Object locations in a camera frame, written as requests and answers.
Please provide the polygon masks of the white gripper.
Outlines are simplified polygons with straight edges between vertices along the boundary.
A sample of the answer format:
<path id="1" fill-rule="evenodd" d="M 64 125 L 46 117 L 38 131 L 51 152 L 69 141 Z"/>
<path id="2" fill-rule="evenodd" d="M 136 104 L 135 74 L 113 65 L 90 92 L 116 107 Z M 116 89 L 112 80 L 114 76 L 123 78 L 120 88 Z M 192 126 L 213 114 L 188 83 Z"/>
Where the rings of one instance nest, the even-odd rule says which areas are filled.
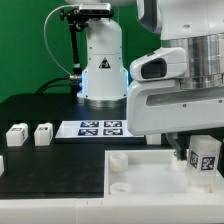
<path id="1" fill-rule="evenodd" d="M 127 96 L 127 127 L 136 136 L 167 133 L 166 139 L 178 160 L 186 150 L 178 134 L 224 127 L 224 87 L 180 91 L 175 80 L 137 82 Z"/>

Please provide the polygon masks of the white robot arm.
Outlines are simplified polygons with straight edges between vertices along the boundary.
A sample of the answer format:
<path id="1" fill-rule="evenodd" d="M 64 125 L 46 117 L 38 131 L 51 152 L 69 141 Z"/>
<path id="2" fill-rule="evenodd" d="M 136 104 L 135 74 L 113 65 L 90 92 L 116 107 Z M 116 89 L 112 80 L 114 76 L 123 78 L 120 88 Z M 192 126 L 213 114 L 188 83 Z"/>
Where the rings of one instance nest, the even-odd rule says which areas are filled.
<path id="1" fill-rule="evenodd" d="M 224 126 L 224 0 L 65 0 L 87 20 L 85 103 L 127 101 L 134 135 Z M 138 21 L 161 35 L 161 47 L 122 63 L 119 25 L 112 6 L 135 3 Z"/>

